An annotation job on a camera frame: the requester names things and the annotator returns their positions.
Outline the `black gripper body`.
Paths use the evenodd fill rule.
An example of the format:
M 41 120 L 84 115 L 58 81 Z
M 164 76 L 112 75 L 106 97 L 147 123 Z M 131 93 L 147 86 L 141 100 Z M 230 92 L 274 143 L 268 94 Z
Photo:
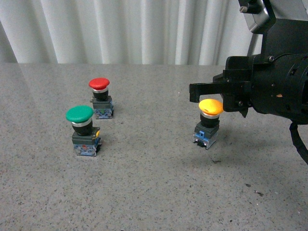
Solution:
M 250 92 L 221 94 L 223 109 L 238 112 L 241 106 L 254 108 L 261 114 L 271 114 L 291 120 L 308 118 L 308 56 L 285 54 L 271 63 L 257 63 L 257 58 L 232 56 L 227 59 L 218 82 L 250 82 Z

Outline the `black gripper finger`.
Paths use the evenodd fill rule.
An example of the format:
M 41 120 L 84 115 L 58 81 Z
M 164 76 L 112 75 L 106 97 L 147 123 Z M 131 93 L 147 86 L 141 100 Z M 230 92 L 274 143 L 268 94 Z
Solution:
M 200 96 L 211 94 L 245 94 L 250 92 L 250 82 L 193 83 L 189 85 L 189 100 L 198 103 Z
M 248 114 L 248 109 L 249 109 L 249 107 L 247 107 L 247 106 L 241 106 L 241 107 L 239 108 L 239 112 L 240 112 L 240 114 L 241 114 L 244 118 L 246 118 L 246 116 L 247 116 L 247 114 Z

